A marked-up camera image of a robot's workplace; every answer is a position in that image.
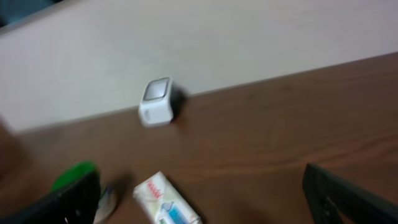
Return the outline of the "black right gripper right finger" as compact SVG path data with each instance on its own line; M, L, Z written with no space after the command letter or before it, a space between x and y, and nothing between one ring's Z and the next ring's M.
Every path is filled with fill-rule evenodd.
M397 205L315 165L307 164L303 192L315 223L397 224Z

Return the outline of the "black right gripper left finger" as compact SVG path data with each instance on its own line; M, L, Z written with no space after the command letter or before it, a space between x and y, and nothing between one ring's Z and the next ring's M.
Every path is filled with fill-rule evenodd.
M97 172L44 196L17 213L1 219L1 224L92 224L101 195Z

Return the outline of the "green lid jar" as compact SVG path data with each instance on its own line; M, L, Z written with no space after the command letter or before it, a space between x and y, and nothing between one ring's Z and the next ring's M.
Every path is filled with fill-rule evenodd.
M52 184L52 190L58 190L61 187L83 177L89 172L96 172L100 176L100 170L98 166L93 161L83 161L73 167L66 170L62 175L60 175L56 181ZM98 208L96 211L94 224L104 223L109 216L116 209L116 193L110 184L105 184L102 180L101 184L101 195L98 202Z

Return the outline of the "white Panadol box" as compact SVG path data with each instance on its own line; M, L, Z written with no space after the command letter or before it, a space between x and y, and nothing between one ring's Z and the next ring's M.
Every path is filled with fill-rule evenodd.
M162 172L134 188L133 198L154 224L201 224L200 216Z

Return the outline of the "white barcode scanner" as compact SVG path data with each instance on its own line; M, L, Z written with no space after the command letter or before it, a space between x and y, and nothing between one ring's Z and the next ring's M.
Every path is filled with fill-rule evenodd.
M150 81L139 103L138 115L145 127L171 123L180 113L187 96L171 77Z

